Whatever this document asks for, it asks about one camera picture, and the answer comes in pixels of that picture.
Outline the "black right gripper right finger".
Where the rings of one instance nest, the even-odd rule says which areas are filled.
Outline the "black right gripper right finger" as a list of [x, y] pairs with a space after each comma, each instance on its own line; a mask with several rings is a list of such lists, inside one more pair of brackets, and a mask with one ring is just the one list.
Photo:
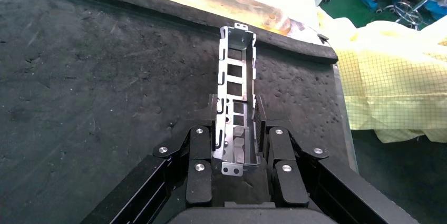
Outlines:
[[416, 223], [358, 173], [255, 98], [255, 127], [281, 223]]

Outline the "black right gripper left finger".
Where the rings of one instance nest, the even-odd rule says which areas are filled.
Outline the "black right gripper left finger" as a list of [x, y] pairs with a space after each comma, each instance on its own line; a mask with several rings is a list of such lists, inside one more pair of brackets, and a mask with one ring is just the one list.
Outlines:
[[185, 182], [186, 203], [212, 201], [212, 152], [217, 95], [189, 113], [180, 131], [153, 149], [82, 223], [153, 223], [175, 187]]

